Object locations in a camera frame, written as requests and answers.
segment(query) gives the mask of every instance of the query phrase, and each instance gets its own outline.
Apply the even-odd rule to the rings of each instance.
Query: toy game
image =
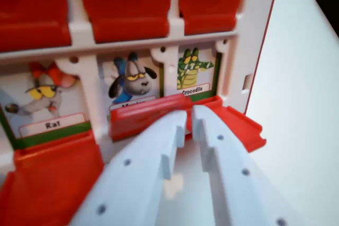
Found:
[[[148,172],[140,204],[158,207],[184,141],[204,151],[214,146],[207,129],[218,126],[241,147],[218,145],[222,153],[245,158],[264,146],[245,112],[273,1],[0,0],[0,225],[153,225],[157,209],[124,203],[140,217],[116,209],[107,218],[107,204],[97,208],[108,186],[107,197],[124,193],[120,166],[135,164],[123,155],[146,160],[130,177]],[[197,124],[204,114],[210,120]],[[207,154],[204,171],[229,174]],[[226,201],[212,198],[217,215]],[[98,221],[84,216],[93,206],[105,214]],[[248,221],[271,225],[267,213]]]

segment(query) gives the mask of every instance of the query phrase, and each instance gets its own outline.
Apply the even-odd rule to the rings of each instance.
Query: cartoon monkey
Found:
[[[119,77],[111,84],[108,91],[108,96],[114,98],[118,95],[119,86],[122,88],[121,94],[113,101],[113,104],[124,103],[134,95],[144,95],[151,90],[151,82],[148,81],[146,73],[156,79],[157,74],[150,68],[144,67],[138,61],[138,56],[135,52],[131,52],[128,56],[128,61],[117,57],[114,59]]]
[[[47,109],[53,117],[59,117],[61,92],[71,87],[76,78],[60,71],[55,63],[52,63],[48,68],[38,62],[31,62],[29,66],[33,76],[33,86],[25,93],[28,93],[33,101],[23,106],[9,103],[5,106],[5,110],[9,113],[25,116]]]

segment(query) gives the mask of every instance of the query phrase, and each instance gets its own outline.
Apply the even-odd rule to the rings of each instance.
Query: cartoon crocodile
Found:
[[[184,56],[179,59],[177,90],[197,85],[198,72],[206,71],[214,66],[212,62],[199,61],[198,55],[198,48],[194,48],[193,52],[186,49]]]

